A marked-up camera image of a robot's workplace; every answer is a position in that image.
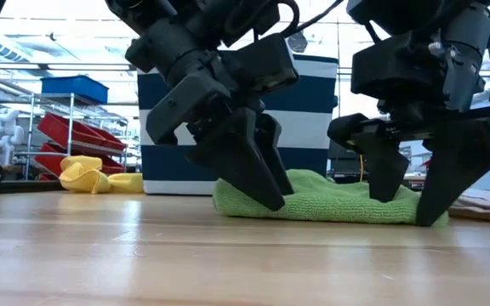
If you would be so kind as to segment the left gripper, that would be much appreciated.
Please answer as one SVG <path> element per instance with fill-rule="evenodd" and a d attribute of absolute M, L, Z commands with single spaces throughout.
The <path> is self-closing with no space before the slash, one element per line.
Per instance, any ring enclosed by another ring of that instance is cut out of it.
<path fill-rule="evenodd" d="M 214 170 L 269 210 L 280 210 L 293 187 L 277 149 L 282 127 L 260 113 L 260 94 L 237 84 L 221 53 L 155 55 L 150 64 L 169 86 L 148 114 L 146 130 L 155 144 L 177 144 L 175 130 L 186 124 L 199 142 L 187 155 L 190 162 Z"/>

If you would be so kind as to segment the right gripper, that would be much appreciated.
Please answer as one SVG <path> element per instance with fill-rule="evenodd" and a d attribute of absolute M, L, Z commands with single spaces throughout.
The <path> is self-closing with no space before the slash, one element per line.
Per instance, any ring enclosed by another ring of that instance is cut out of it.
<path fill-rule="evenodd" d="M 465 111 L 418 104 L 399 107 L 387 119 L 362 113 L 342 116 L 330 122 L 328 137 L 346 149 L 371 149 L 369 195 L 381 202 L 394 199 L 408 168 L 399 144 L 428 139 L 432 157 L 415 222 L 432 225 L 490 171 L 490 91 L 486 101 L 487 106 Z"/>

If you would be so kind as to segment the pale pink towel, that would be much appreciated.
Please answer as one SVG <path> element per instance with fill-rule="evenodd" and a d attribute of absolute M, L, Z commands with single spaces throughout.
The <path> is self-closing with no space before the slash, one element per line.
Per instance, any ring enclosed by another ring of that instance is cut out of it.
<path fill-rule="evenodd" d="M 455 218 L 490 221 L 490 190 L 466 190 L 448 212 Z"/>

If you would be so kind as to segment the green microfiber towel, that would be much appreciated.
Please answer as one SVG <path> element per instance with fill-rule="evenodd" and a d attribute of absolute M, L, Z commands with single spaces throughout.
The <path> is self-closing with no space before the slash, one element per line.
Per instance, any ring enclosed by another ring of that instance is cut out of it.
<path fill-rule="evenodd" d="M 401 186 L 395 198 L 383 203 L 369 197 L 366 182 L 337 184 L 311 170 L 291 169 L 294 188 L 285 206 L 272 212 L 220 179 L 214 185 L 215 209 L 227 217 L 272 218 L 298 221 L 415 225 L 419 192 Z"/>

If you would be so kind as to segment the yellow microfiber towel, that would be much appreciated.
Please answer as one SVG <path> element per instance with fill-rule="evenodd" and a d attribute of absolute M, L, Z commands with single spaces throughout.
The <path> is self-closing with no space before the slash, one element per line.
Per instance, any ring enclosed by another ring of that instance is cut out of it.
<path fill-rule="evenodd" d="M 93 156 L 68 156 L 60 162 L 61 186 L 75 193 L 139 194 L 144 193 L 141 173 L 102 172 L 102 160 Z"/>

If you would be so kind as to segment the navy white striped fabric basket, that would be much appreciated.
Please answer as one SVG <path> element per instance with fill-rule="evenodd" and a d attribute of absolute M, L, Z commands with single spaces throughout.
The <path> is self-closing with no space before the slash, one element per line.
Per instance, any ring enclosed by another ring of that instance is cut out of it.
<path fill-rule="evenodd" d="M 298 83 L 262 98 L 266 113 L 282 126 L 278 149 L 287 169 L 327 170 L 328 125 L 332 121 L 338 61 L 335 58 L 294 55 Z M 184 125 L 175 130 L 176 147 L 159 146 L 146 132 L 146 118 L 168 93 L 156 70 L 137 76 L 140 110 L 140 154 L 144 191 L 148 195 L 209 196 L 217 177 L 185 159 L 195 140 Z"/>

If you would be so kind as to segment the black equipment box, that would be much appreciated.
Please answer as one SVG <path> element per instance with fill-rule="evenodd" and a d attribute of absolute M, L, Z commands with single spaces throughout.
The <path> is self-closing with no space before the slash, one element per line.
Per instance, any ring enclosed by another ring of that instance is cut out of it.
<path fill-rule="evenodd" d="M 331 141 L 328 149 L 327 175 L 338 184 L 354 184 L 368 180 L 365 159 Z"/>

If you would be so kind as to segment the red plastic bin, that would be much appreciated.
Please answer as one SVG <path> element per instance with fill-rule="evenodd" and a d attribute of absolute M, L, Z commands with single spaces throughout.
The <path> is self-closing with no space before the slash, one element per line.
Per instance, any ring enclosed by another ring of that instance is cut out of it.
<path fill-rule="evenodd" d="M 49 170 L 52 174 L 59 176 L 62 172 L 60 168 L 60 163 L 64 159 L 64 154 L 66 154 L 66 150 L 62 149 L 57 144 L 44 143 L 39 152 L 41 153 L 41 155 L 34 157 L 36 163 L 41 165 L 43 168 Z M 71 154 L 73 156 L 90 156 L 100 158 L 102 161 L 102 173 L 115 174 L 125 172 L 125 167 L 123 166 L 123 164 L 113 161 L 107 155 L 88 153 L 81 150 L 72 150 Z"/>
<path fill-rule="evenodd" d="M 37 128 L 63 148 L 67 147 L 69 139 L 73 144 L 79 142 L 117 151 L 124 151 L 127 147 L 104 129 L 77 121 L 71 122 L 69 118 L 54 113 L 46 113 Z"/>

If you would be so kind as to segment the blue plastic bin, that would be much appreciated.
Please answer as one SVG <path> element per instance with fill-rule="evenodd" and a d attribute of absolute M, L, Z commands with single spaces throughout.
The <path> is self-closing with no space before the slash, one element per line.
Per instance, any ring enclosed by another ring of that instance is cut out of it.
<path fill-rule="evenodd" d="M 108 102 L 109 88 L 89 76 L 58 76 L 41 79 L 43 94 L 75 94 L 96 104 Z"/>

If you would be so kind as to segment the black metal table frame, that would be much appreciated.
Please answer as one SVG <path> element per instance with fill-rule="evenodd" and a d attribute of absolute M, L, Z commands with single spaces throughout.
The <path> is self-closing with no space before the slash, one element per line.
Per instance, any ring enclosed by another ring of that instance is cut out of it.
<path fill-rule="evenodd" d="M 59 191 L 64 188 L 57 181 L 3 181 L 0 194 L 36 193 Z"/>

